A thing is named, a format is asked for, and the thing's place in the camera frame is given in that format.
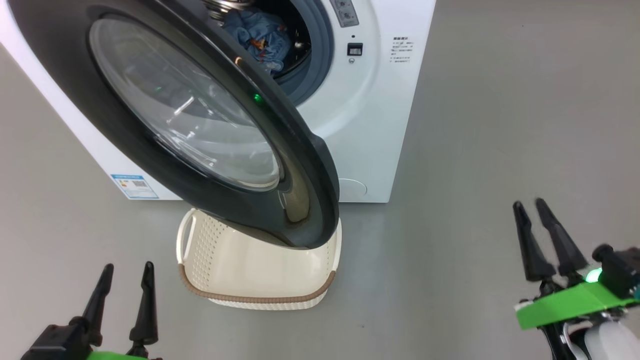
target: beige plastic basket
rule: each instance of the beige plastic basket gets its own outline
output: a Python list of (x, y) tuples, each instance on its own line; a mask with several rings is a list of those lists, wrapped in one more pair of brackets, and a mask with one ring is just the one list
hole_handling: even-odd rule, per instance
[(299, 250), (265, 243), (191, 209), (180, 223), (176, 253), (187, 288), (216, 304), (299, 310), (323, 299), (338, 269), (341, 246), (340, 222), (325, 245)]

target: laundry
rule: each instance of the laundry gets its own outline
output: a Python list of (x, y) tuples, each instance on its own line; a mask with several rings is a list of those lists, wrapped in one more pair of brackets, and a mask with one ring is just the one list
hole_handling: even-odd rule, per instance
[(291, 48), (287, 27), (276, 15), (256, 8), (231, 10), (222, 28), (230, 33), (270, 75), (284, 68), (284, 59)]

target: washing machine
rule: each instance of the washing machine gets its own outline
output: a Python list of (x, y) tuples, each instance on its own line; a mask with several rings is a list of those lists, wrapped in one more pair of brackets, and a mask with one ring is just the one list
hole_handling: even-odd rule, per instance
[[(245, 5), (286, 25), (277, 75), (220, 27)], [(128, 198), (316, 247), (339, 200), (389, 200), (434, 5), (1, 0), (0, 41)]]

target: floor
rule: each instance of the floor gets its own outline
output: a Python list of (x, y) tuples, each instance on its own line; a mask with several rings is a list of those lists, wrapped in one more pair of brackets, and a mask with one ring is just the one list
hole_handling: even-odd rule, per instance
[[(392, 199), (341, 206), (335, 282), (317, 307), (284, 313), (190, 294), (174, 256), (189, 206), (126, 200), (0, 51), (6, 358), (79, 315), (107, 262), (103, 348), (126, 351), (145, 260), (158, 284), (153, 357), (548, 358), (513, 311), (537, 289), (511, 204), (546, 198), (588, 257), (603, 242), (638, 244), (639, 17), (633, 0), (440, 1)], [(640, 334), (640, 315), (630, 317)]]

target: washing machine door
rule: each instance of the washing machine door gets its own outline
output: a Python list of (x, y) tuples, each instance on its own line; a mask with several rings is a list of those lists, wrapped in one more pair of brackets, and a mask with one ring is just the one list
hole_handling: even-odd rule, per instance
[(255, 238), (310, 248), (329, 240), (332, 157), (224, 30), (172, 0), (9, 4), (60, 88), (152, 177)]

